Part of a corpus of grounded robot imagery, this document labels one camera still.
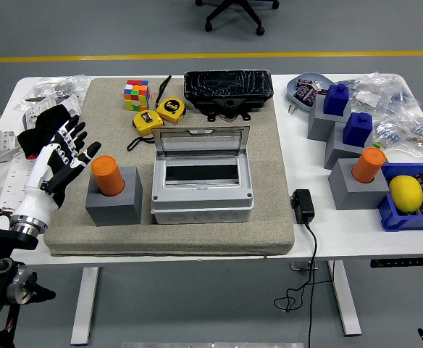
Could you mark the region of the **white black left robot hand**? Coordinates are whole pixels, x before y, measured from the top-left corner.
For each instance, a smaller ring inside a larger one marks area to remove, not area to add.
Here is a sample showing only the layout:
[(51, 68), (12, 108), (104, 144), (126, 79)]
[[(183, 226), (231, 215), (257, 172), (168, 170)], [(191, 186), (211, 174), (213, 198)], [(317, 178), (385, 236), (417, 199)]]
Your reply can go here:
[(63, 205), (66, 187), (101, 148), (98, 141), (84, 147), (84, 128), (85, 123), (74, 116), (41, 147), (25, 184), (25, 198), (12, 214), (14, 220), (32, 218), (50, 223), (51, 214)]

